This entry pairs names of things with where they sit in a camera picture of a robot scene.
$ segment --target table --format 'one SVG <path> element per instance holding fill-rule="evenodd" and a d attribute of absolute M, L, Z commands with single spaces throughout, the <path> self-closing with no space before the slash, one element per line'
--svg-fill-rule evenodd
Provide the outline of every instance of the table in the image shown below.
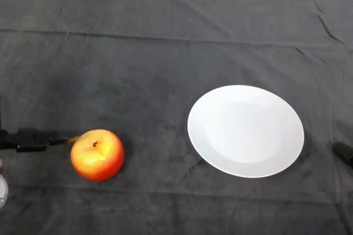
<path fill-rule="evenodd" d="M 0 234 L 352 234 L 353 0 L 0 0 L 3 127 L 109 129 L 126 151 L 104 183 L 70 145 L 0 153 Z M 189 110 L 214 88 L 267 89 L 297 111 L 298 160 L 261 179 L 193 149 Z"/>

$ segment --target white plate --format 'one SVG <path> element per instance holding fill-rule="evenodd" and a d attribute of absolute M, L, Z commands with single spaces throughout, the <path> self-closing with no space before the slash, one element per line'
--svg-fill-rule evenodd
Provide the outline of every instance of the white plate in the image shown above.
<path fill-rule="evenodd" d="M 188 132 L 196 151 L 217 169 L 266 177 L 289 167 L 304 144 L 297 113 L 277 95 L 252 86 L 224 86 L 192 107 Z"/>

